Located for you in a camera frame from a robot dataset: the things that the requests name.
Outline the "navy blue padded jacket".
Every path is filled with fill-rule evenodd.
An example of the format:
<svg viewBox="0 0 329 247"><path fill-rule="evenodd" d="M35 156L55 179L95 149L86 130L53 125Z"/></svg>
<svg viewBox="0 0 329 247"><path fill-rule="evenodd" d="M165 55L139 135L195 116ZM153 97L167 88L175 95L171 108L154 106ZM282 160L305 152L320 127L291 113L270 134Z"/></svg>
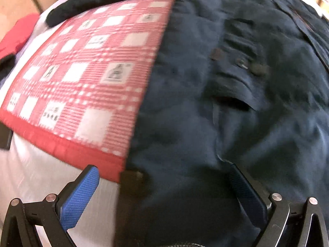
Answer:
<svg viewBox="0 0 329 247"><path fill-rule="evenodd" d="M68 0L48 26L126 0ZM114 246L253 246L237 164L328 232L328 20L301 0L174 0L120 176Z"/></svg>

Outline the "red white checkered blanket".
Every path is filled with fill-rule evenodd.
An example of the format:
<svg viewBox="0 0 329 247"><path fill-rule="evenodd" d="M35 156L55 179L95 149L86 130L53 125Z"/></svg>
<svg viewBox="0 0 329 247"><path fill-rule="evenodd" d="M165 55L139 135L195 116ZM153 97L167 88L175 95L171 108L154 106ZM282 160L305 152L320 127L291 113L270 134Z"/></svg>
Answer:
<svg viewBox="0 0 329 247"><path fill-rule="evenodd" d="M174 0L127 0L65 21L15 77L1 121L44 152L119 181Z"/></svg>

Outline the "red orange puffer jacket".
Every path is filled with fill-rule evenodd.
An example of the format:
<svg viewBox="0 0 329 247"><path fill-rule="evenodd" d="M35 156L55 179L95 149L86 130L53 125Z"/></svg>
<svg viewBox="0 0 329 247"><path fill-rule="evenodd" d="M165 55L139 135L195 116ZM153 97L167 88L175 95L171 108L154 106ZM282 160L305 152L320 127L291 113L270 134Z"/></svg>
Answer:
<svg viewBox="0 0 329 247"><path fill-rule="evenodd" d="M31 13L19 19L1 40L1 59L16 55L26 44L40 15Z"/></svg>

